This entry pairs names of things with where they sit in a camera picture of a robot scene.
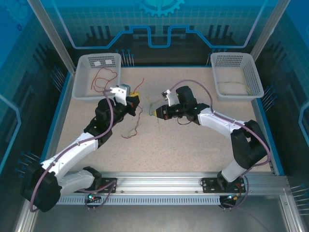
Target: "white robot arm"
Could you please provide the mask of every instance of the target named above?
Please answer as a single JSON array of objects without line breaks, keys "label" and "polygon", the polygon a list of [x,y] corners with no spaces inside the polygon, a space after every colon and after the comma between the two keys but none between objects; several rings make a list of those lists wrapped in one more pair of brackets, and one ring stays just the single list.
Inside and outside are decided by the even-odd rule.
[{"label": "white robot arm", "polygon": [[252,168],[259,160],[266,156],[267,151],[263,145],[241,127],[241,125],[246,126],[267,144],[257,122],[253,120],[249,122],[236,121],[218,112],[214,112],[210,106],[197,103],[188,86],[178,88],[176,93],[179,104],[174,105],[170,104],[170,102],[175,102],[175,100],[171,100],[170,91],[167,90],[162,93],[166,100],[169,101],[169,104],[163,105],[156,110],[155,114],[158,118],[168,120],[174,117],[185,116],[189,121],[212,128],[232,141],[234,159],[217,176],[218,184],[222,190],[233,184],[245,171]]},{"label": "white robot arm", "polygon": [[[41,164],[31,164],[27,167],[21,194],[29,201],[35,194],[34,205],[41,211],[50,210],[60,197],[69,193],[90,187],[92,190],[99,188],[101,173],[91,167],[86,167],[75,174],[66,176],[65,174],[82,158],[100,148],[111,137],[112,130],[100,136],[108,130],[111,123],[113,127],[121,122],[126,114],[136,115],[135,111],[140,99],[138,94],[130,95],[130,86],[113,87],[111,93],[115,93],[115,102],[111,101],[112,122],[108,101],[102,99],[95,110],[96,116],[70,146]],[[35,191],[40,178],[42,181]]]}]

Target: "wire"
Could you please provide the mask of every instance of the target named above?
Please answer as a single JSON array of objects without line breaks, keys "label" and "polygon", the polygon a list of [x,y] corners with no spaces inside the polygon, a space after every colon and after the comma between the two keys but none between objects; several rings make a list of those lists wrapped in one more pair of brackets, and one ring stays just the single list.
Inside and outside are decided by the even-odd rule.
[{"label": "wire", "polygon": [[150,106],[149,106],[149,116],[153,116],[153,112],[152,112],[153,105],[158,103],[159,101],[162,101],[163,99],[159,99],[159,100],[157,100],[155,102],[150,102],[150,97],[147,96],[146,98],[147,98],[148,102],[150,103]]},{"label": "wire", "polygon": [[[233,206],[232,204],[228,204],[228,203],[224,203],[225,205],[227,205],[227,206]],[[256,220],[256,222],[257,223],[259,223],[266,231],[268,231],[268,232],[271,232],[271,230],[270,229],[268,229],[267,227],[266,227],[266,225],[264,225],[256,216],[254,216],[251,212],[249,212],[249,211],[247,211],[247,210],[244,210],[244,209],[242,209],[242,208],[238,208],[238,210],[240,210],[240,211],[242,211],[242,212],[244,212],[244,213],[246,213],[246,214],[249,214],[254,220]]]},{"label": "wire", "polygon": [[[130,138],[132,138],[132,137],[134,137],[134,136],[137,135],[137,130],[136,130],[136,129],[137,129],[137,127],[139,127],[139,125],[140,125],[140,115],[142,114],[142,112],[143,112],[143,109],[141,108],[140,113],[139,113],[139,118],[138,118],[138,120],[137,120],[137,122],[136,122],[136,125],[135,125],[135,127],[134,127],[133,129],[131,129],[131,130],[127,133],[127,137],[125,137],[125,136],[123,136],[123,135],[121,135],[121,137],[123,137],[124,139],[130,139]],[[129,135],[130,132],[132,132],[132,131],[135,131],[135,134]]]},{"label": "wire", "polygon": [[136,86],[135,90],[133,91],[133,94],[135,93],[135,91],[137,90],[137,88],[140,87],[140,86],[143,84],[144,79],[145,79],[145,78],[143,78],[143,80],[141,81],[141,83],[140,83],[138,86]]},{"label": "wire", "polygon": [[110,107],[110,112],[111,112],[111,122],[110,122],[110,125],[109,127],[107,128],[106,131],[104,131],[102,134],[99,134],[98,136],[95,136],[93,138],[89,138],[89,139],[84,139],[82,141],[80,141],[79,143],[74,143],[72,144],[71,146],[65,148],[55,159],[53,162],[50,163],[50,165],[46,168],[46,170],[43,172],[43,174],[41,175],[41,177],[39,178],[37,184],[35,185],[34,187],[34,190],[33,190],[33,193],[32,193],[32,196],[31,196],[31,199],[30,199],[30,206],[29,206],[29,210],[31,212],[36,212],[38,211],[39,209],[36,208],[36,209],[33,209],[33,205],[34,205],[34,199],[35,199],[35,196],[37,194],[37,191],[38,191],[38,188],[41,184],[41,182],[43,181],[44,177],[46,176],[46,174],[49,172],[49,170],[56,165],[56,163],[58,162],[58,160],[64,155],[66,154],[68,151],[70,151],[71,149],[75,148],[76,146],[80,145],[80,144],[83,144],[83,143],[86,143],[86,142],[89,142],[89,141],[92,141],[92,140],[95,140],[95,139],[99,139],[101,137],[103,137],[104,135],[106,135],[111,129],[112,129],[112,125],[113,125],[113,121],[114,121],[114,113],[113,113],[113,109],[112,109],[112,104],[111,104],[111,101],[110,99],[108,98],[107,96],[107,92],[110,92],[110,90],[106,90],[106,91],[103,91],[103,95],[104,97],[106,98],[107,100],[107,103],[108,103],[108,106]]},{"label": "wire", "polygon": [[177,122],[178,122],[179,125],[188,125],[188,124],[190,124],[192,122],[192,121],[189,121],[188,123],[180,123],[179,120],[178,120],[179,118],[180,117],[177,118]]},{"label": "wire", "polygon": [[239,183],[235,184],[239,189],[239,196],[241,197],[241,185]]},{"label": "wire", "polygon": [[238,205],[233,206],[233,209],[239,208],[245,202],[245,200],[247,199],[248,194],[249,194],[249,180],[245,175],[243,177],[246,179],[246,182],[247,182],[247,191],[246,191],[245,196],[241,200],[241,202]]},{"label": "wire", "polygon": [[[246,131],[248,131],[251,135],[253,135],[253,136],[261,143],[261,145],[263,146],[263,148],[264,148],[265,151],[267,152],[267,160],[264,161],[264,162],[262,162],[262,163],[258,163],[258,164],[253,165],[252,168],[253,168],[253,167],[257,167],[257,166],[262,166],[262,165],[265,165],[265,164],[267,164],[267,163],[270,162],[270,150],[269,150],[269,148],[267,147],[267,145],[264,143],[264,141],[263,141],[256,133],[254,133],[251,129],[249,129],[249,128],[246,127],[245,125],[242,125],[241,123],[238,123],[236,120],[229,119],[229,118],[226,118],[226,117],[224,117],[224,116],[222,116],[222,115],[220,115],[220,114],[217,114],[217,113],[213,110],[213,99],[212,99],[212,96],[211,96],[210,92],[209,92],[208,89],[206,89],[206,87],[203,86],[200,82],[195,81],[195,80],[191,80],[191,79],[185,79],[185,80],[182,80],[182,81],[177,82],[177,83],[170,89],[170,91],[172,91],[177,85],[179,85],[179,84],[182,83],[182,82],[193,82],[193,83],[196,83],[196,84],[198,84],[199,86],[201,86],[201,87],[207,92],[207,94],[208,94],[208,96],[209,96],[209,98],[210,98],[210,100],[211,100],[211,105],[210,105],[210,107],[211,107],[211,112],[212,112],[215,116],[217,116],[217,117],[219,117],[219,118],[221,118],[221,119],[223,119],[223,120],[225,120],[225,121],[231,122],[231,123],[233,123],[233,124],[236,124],[236,125],[238,125],[238,126],[244,128]],[[241,174],[241,176],[244,176],[244,175],[245,175],[248,171],[250,171],[252,168],[250,168],[250,169],[248,169],[247,171],[245,171],[243,174]]]},{"label": "wire", "polygon": [[[112,78],[111,80],[108,80],[108,79],[103,78],[103,77],[98,77],[98,78],[97,78],[98,73],[99,73],[102,69],[109,70],[109,71],[111,71],[112,73],[115,73],[116,76],[115,76],[114,78]],[[95,78],[93,79],[93,81],[92,81],[92,83],[91,83],[91,89],[92,89],[92,87],[93,87],[93,89],[94,89],[95,92],[102,93],[103,91],[106,90],[106,87],[107,87],[108,83],[109,83],[110,81],[114,80],[117,76],[118,76],[118,73],[117,73],[117,72],[114,72],[114,71],[111,70],[111,69],[107,69],[107,68],[105,68],[105,67],[102,67],[102,68],[100,68],[100,69],[98,70],[98,72],[97,72]],[[97,80],[98,80],[98,79],[102,79],[102,80],[106,80],[106,81],[107,81],[107,83],[106,83],[106,85],[105,85],[104,88],[97,85]],[[96,90],[95,87],[97,87],[97,88],[102,88],[103,90],[102,90],[102,91],[98,91],[98,90]]]},{"label": "wire", "polygon": [[[116,185],[116,180],[113,180],[112,182],[110,182],[110,183],[107,184],[106,186],[103,186],[103,187],[101,187],[100,189],[95,190],[95,191],[87,191],[87,190],[84,190],[84,189],[83,189],[83,191],[82,191],[82,189],[81,189],[80,191],[82,191],[82,192],[90,192],[90,193],[93,193],[93,192],[100,192],[100,191],[102,191],[103,189],[108,188],[110,185],[113,185],[113,186],[111,187],[111,189],[110,189],[108,195],[107,195],[106,198],[102,201],[102,203],[101,203],[100,205],[98,205],[98,206],[93,206],[93,207],[92,207],[92,208],[95,210],[95,209],[101,208],[101,207],[107,202],[108,198],[110,197],[110,195],[111,195],[111,193],[112,193],[113,188],[114,188],[115,185]],[[91,209],[91,208],[87,205],[87,199],[85,200],[85,207],[87,207],[88,210]]]}]

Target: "glass panel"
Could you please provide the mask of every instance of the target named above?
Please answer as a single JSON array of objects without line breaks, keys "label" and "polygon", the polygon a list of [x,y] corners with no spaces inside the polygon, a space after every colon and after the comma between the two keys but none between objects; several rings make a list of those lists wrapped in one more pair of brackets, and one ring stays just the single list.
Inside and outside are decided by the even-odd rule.
[{"label": "glass panel", "polygon": [[[264,89],[269,89],[262,99],[264,110],[292,187],[309,185],[308,9],[306,0],[290,2],[256,63]],[[308,209],[306,194],[299,192],[300,209]]]},{"label": "glass panel", "polygon": [[0,22],[0,225],[12,231],[25,167],[43,159],[67,71],[27,1],[0,1]]},{"label": "glass panel", "polygon": [[277,0],[42,3],[75,63],[83,54],[119,52],[134,55],[135,65],[166,66],[210,65],[208,55],[219,51],[249,53]]}]

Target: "white plastic basket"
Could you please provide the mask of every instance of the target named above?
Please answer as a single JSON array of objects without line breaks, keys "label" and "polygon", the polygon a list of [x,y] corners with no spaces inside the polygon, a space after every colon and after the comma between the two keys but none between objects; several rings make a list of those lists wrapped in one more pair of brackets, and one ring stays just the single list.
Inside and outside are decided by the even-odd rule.
[{"label": "white plastic basket", "polygon": [[218,100],[251,101],[263,97],[261,79],[250,54],[213,53],[211,66]]},{"label": "white plastic basket", "polygon": [[84,101],[103,99],[104,89],[120,85],[120,70],[121,56],[118,53],[81,56],[77,64],[72,97]]}]

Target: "speckled work surface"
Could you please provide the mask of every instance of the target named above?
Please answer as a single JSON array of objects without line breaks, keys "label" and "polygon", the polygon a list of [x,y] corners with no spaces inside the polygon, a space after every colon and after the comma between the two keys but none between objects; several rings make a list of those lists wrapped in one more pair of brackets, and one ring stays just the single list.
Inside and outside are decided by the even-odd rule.
[{"label": "speckled work surface", "polygon": [[[138,119],[127,115],[117,124],[112,137],[97,151],[89,154],[74,166],[79,171],[92,166],[102,172],[217,172],[233,158],[230,140],[210,128],[194,123],[178,125],[176,119],[157,120],[149,116],[147,96],[157,100],[159,94],[183,79],[194,79],[206,86],[212,94],[214,109],[222,114],[243,121],[255,120],[250,102],[219,102],[217,100],[211,68],[123,68],[121,83],[133,89],[139,87],[144,108],[138,127],[138,135],[124,139]],[[193,83],[188,85],[198,102],[210,104],[206,92]],[[71,99],[57,151],[59,152],[83,132],[95,116],[97,103],[85,103]],[[253,171],[270,171],[265,165]]]}]

